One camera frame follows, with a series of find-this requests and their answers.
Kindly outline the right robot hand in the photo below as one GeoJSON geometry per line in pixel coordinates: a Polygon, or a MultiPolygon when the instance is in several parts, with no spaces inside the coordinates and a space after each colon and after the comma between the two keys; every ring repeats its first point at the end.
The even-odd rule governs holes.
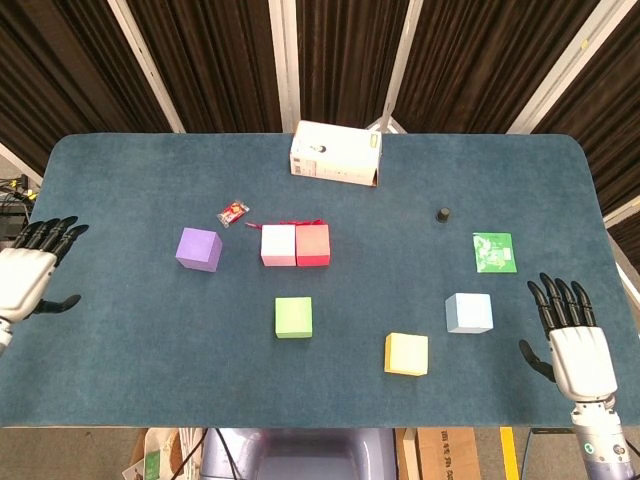
{"type": "Polygon", "coordinates": [[[527,287],[535,301],[551,361],[542,361],[522,339],[519,350],[525,362],[573,402],[609,401],[618,384],[606,335],[597,325],[589,295],[577,281],[566,283],[544,272],[539,279],[529,281],[527,287]]]}

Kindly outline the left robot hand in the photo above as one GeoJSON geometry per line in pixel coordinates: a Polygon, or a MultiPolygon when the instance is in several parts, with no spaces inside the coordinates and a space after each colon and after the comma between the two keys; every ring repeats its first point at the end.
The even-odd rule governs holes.
{"type": "Polygon", "coordinates": [[[89,226],[76,216],[28,224],[11,246],[1,251],[1,320],[17,324],[33,314],[60,314],[81,296],[61,302],[43,298],[55,270],[89,226]]]}

